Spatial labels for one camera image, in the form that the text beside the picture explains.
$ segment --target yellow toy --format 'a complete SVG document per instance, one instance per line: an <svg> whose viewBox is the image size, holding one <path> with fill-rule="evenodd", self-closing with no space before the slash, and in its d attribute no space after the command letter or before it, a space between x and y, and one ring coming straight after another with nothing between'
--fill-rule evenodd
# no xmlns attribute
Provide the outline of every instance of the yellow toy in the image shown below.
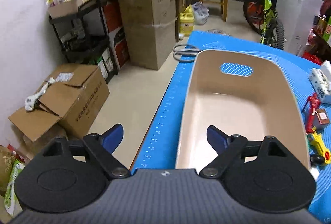
<svg viewBox="0 0 331 224"><path fill-rule="evenodd" d="M191 6L188 6L185 9L184 13L179 14L179 21L179 32L183 33L185 36L190 36L191 32L193 32L194 27L193 8Z"/></svg>
<svg viewBox="0 0 331 224"><path fill-rule="evenodd" d="M331 163L331 153L328 148L326 148L323 140L322 140L322 134L316 133L316 128L312 128L313 133L311 133L312 140L310 141L310 144L314 146L317 150L317 153L324 157L325 161L324 164L330 164Z"/></svg>

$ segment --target red and white box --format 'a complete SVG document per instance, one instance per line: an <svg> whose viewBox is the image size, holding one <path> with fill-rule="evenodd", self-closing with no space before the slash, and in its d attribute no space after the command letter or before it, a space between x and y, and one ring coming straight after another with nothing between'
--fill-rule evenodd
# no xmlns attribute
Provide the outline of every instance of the red and white box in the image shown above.
<svg viewBox="0 0 331 224"><path fill-rule="evenodd" d="M129 60L129 51L118 1L107 2L107 5L104 7L104 15L108 28L110 47L115 55L117 68L120 70Z"/></svg>

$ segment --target bicycle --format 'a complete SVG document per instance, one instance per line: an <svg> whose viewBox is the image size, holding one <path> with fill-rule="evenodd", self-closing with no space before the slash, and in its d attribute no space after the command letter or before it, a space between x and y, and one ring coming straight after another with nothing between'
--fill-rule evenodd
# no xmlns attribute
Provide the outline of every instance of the bicycle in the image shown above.
<svg viewBox="0 0 331 224"><path fill-rule="evenodd" d="M245 0L243 11L251 28L262 35L261 44L283 50L285 33L277 17L277 0Z"/></svg>

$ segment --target basket handle hole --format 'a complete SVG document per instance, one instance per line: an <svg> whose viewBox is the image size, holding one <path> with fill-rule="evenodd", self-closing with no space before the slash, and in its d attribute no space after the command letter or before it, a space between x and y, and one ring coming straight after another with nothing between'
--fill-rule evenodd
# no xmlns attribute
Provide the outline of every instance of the basket handle hole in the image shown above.
<svg viewBox="0 0 331 224"><path fill-rule="evenodd" d="M225 62L220 66L220 71L229 75L249 77L253 73L253 68L247 65Z"/></svg>

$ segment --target green and white package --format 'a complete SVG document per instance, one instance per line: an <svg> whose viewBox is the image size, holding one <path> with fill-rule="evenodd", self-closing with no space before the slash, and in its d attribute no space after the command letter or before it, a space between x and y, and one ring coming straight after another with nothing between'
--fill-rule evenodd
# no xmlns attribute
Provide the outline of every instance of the green and white package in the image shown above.
<svg viewBox="0 0 331 224"><path fill-rule="evenodd" d="M9 183L5 194L5 208L12 217L15 217L18 213L22 211L22 208L20 207L19 202L14 193L14 182L16 177L19 175L19 173L22 171L23 168L24 165L19 160L16 159L14 161L12 172L10 173Z"/></svg>

